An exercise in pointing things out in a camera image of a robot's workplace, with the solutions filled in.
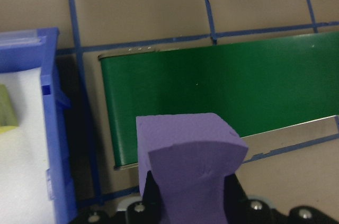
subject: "blue tape line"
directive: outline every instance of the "blue tape line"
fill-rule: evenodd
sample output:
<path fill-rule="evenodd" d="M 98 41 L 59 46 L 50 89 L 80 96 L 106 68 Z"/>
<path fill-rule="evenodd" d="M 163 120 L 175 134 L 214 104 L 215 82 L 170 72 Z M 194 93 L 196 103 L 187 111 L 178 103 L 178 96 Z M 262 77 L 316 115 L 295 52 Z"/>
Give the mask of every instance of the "blue tape line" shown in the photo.
<path fill-rule="evenodd" d="M 328 26 L 337 26 L 339 21 L 332 22 L 323 22 L 316 24 L 318 28 L 328 27 Z M 250 35 L 250 34 L 260 34 L 260 33 L 270 33 L 270 32 L 281 32 L 281 31 L 293 31 L 300 29 L 313 28 L 312 24 L 302 24 L 302 25 L 292 25 L 292 26 L 282 26 L 275 28 L 262 28 L 262 29 L 252 29 L 252 30 L 243 30 L 243 31 L 230 31 L 230 32 L 219 32 L 216 33 L 218 38 L 221 37 L 232 37 L 239 35 Z M 151 46 L 155 44 L 164 44 L 164 43 L 177 43 L 184 41 L 200 40 L 210 37 L 209 34 L 195 35 L 195 36 L 186 36 L 186 37 L 177 37 L 177 38 L 167 38 L 167 39 L 158 39 L 158 40 L 145 40 L 145 41 L 135 41 L 135 42 L 125 42 L 117 44 L 107 44 L 107 45 L 98 45 L 98 46 L 89 46 L 82 47 L 82 52 L 92 52 L 92 51 L 103 51 L 116 48 L 129 48 L 129 47 L 141 47 L 141 46 Z M 70 55 L 75 53 L 74 48 L 66 48 L 57 50 L 57 55 Z"/>
<path fill-rule="evenodd" d="M 291 26 L 220 32 L 220 33 L 217 33 L 217 37 L 221 38 L 221 37 L 232 37 L 232 36 L 249 35 L 249 34 L 269 33 L 269 32 L 293 31 L 293 30 L 301 30 L 301 29 L 308 29 L 308 28 L 313 28 L 313 25 L 312 24 L 300 24 L 300 25 L 291 25 Z"/>
<path fill-rule="evenodd" d="M 335 122 L 336 122 L 336 125 L 337 125 L 337 130 L 339 131 L 339 117 L 338 115 L 335 116 Z"/>
<path fill-rule="evenodd" d="M 331 135 L 331 136 L 323 137 L 323 138 L 317 138 L 317 139 L 314 139 L 314 140 L 311 140 L 311 141 L 308 141 L 308 142 L 303 142 L 303 143 L 300 143 L 300 144 L 297 144 L 297 145 L 294 145 L 294 146 L 286 146 L 286 147 L 283 147 L 283 148 L 272 150 L 268 154 L 257 154 L 257 155 L 254 155 L 251 159 L 244 161 L 243 164 L 249 163 L 249 162 L 254 162 L 254 161 L 259 160 L 259 159 L 265 159 L 265 158 L 272 157 L 272 156 L 279 155 L 279 154 L 288 153 L 290 151 L 303 149 L 303 148 L 306 148 L 306 147 L 309 147 L 309 146 L 318 145 L 318 144 L 325 143 L 325 142 L 328 142 L 328 141 L 332 141 L 332 140 L 335 140 L 335 139 L 339 139 L 339 133 Z"/>
<path fill-rule="evenodd" d="M 217 36 L 216 36 L 216 29 L 215 29 L 215 26 L 214 26 L 212 8 L 211 8 L 210 1 L 205 0 L 205 5 L 206 5 L 206 10 L 207 10 L 208 22 L 210 24 L 211 38 L 212 38 L 213 44 L 216 45 L 217 44 Z"/>
<path fill-rule="evenodd" d="M 306 1 L 307 1 L 308 10 L 309 10 L 309 15 L 311 17 L 312 24 L 313 24 L 313 31 L 315 33 L 317 33 L 318 29 L 317 29 L 317 25 L 316 25 L 316 19 L 314 17 L 314 12 L 313 12 L 313 8 L 312 8 L 311 0 L 306 0 Z"/>
<path fill-rule="evenodd" d="M 76 5 L 75 0 L 68 0 L 69 2 L 69 10 L 70 10 L 70 19 L 72 22 L 72 30 L 73 30 L 73 39 L 75 45 L 75 53 L 76 53 L 76 60 L 79 69 L 79 76 L 80 76 L 80 88 L 81 94 L 83 96 L 83 107 L 85 112 L 85 125 L 86 125 L 86 132 L 87 132 L 87 143 L 88 143 L 88 151 L 89 151 L 89 158 L 90 158 L 90 167 L 91 167 L 91 176 L 93 182 L 93 190 L 94 195 L 99 201 L 99 204 L 103 204 L 102 200 L 102 192 L 100 186 L 100 177 L 99 177 L 99 170 L 97 166 L 96 160 L 96 152 L 95 152 L 95 141 L 94 141 L 94 129 L 93 129 L 93 121 L 92 121 L 92 114 L 90 111 L 89 100 L 86 92 L 86 83 L 85 83 L 85 71 L 84 71 L 84 63 L 83 63 L 83 52 L 81 49 L 81 41 L 80 41 L 80 33 L 79 33 L 79 25 L 76 13 Z"/>
<path fill-rule="evenodd" d="M 93 52 L 93 51 L 102 51 L 102 50 L 116 49 L 116 48 L 142 47 L 142 46 L 151 46 L 155 44 L 201 40 L 201 39 L 208 38 L 208 37 L 210 37 L 210 35 L 203 34 L 203 35 L 195 35 L 195 36 L 188 36 L 188 37 L 177 37 L 177 38 L 166 38 L 166 39 L 158 39 L 158 40 L 145 40 L 145 41 L 117 43 L 117 44 L 107 44 L 107 45 L 100 45 L 100 46 L 82 47 L 82 51 Z"/>
<path fill-rule="evenodd" d="M 68 0 L 68 4 L 69 4 L 69 11 L 70 11 L 70 20 L 72 23 L 74 45 L 75 45 L 76 50 L 80 51 L 81 42 L 80 42 L 79 24 L 78 24 L 78 18 L 76 14 L 75 0 Z"/>
<path fill-rule="evenodd" d="M 116 191 L 113 193 L 108 193 L 103 195 L 103 201 L 109 201 L 109 200 L 113 200 L 113 199 L 117 199 L 117 198 L 121 198 L 123 196 L 128 196 L 134 193 L 139 193 L 139 186 L 135 186 L 135 187 L 131 187 L 125 190 L 121 190 L 121 191 Z M 77 207 L 79 209 L 84 208 L 84 207 L 89 207 L 91 205 L 94 204 L 98 204 L 98 200 L 96 198 L 92 198 L 92 199 L 85 199 L 85 200 L 81 200 L 77 203 Z"/>

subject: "white sheet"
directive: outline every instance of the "white sheet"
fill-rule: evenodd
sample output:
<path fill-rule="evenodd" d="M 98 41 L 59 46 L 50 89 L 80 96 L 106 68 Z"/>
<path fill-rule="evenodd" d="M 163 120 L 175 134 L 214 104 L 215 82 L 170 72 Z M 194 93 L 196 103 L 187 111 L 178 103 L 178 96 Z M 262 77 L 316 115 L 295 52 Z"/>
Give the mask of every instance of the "white sheet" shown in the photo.
<path fill-rule="evenodd" d="M 49 200 L 49 168 L 40 68 L 0 74 L 19 127 L 0 134 L 0 223 L 55 223 Z"/>

